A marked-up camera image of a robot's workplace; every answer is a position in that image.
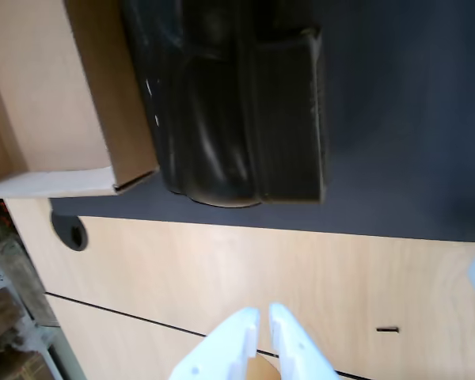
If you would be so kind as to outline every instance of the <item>wooden desk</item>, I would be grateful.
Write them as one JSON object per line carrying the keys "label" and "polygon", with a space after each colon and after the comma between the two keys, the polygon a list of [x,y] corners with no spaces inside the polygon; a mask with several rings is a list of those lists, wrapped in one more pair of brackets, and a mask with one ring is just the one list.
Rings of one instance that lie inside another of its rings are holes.
{"label": "wooden desk", "polygon": [[[103,322],[112,311],[208,334],[255,306],[260,349],[272,352],[271,302],[291,309],[337,370],[377,380],[475,378],[475,292],[466,275],[475,243],[82,218],[89,245],[75,252],[55,235],[47,200],[7,205],[89,380],[112,378],[101,372],[106,363],[127,367],[112,344],[89,350],[98,351],[95,360],[82,348],[92,325],[97,342],[129,330],[123,315]],[[400,332],[376,331],[384,326]],[[196,344],[162,334],[141,338],[159,352],[144,363],[158,367],[148,372],[155,378],[177,359],[166,362],[164,350],[182,357]],[[130,352],[140,350],[134,341],[127,340]],[[138,362],[131,368],[145,373]]]}

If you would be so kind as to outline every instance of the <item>dark gray desk surface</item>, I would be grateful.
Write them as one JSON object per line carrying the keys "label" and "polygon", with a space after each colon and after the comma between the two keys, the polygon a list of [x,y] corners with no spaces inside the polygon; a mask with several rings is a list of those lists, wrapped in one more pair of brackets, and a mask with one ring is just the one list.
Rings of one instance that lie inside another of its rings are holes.
{"label": "dark gray desk surface", "polygon": [[319,1],[317,15],[325,204],[209,207],[167,192],[158,174],[122,196],[53,199],[55,211],[475,241],[475,1]]}

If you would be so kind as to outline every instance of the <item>black leather bag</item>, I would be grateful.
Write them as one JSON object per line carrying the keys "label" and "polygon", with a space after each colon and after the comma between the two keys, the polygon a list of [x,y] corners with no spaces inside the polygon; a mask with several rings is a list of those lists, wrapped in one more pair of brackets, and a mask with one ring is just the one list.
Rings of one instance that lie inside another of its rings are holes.
{"label": "black leather bag", "polygon": [[221,207],[320,202],[320,32],[298,2],[126,0],[123,21],[169,190]]}

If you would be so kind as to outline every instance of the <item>wood grain surface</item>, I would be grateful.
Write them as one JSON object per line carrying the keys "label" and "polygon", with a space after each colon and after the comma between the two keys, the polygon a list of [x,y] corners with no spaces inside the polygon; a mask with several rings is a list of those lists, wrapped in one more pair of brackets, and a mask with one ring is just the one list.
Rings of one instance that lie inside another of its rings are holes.
{"label": "wood grain surface", "polygon": [[[202,337],[48,297],[88,380],[166,380]],[[262,356],[247,380],[279,380]]]}
{"label": "wood grain surface", "polygon": [[255,306],[265,351],[281,302],[337,370],[475,378],[475,243],[82,218],[89,245],[75,252],[47,200],[7,204],[51,293],[203,334]]}
{"label": "wood grain surface", "polygon": [[30,171],[110,165],[61,0],[0,0],[0,94]]}

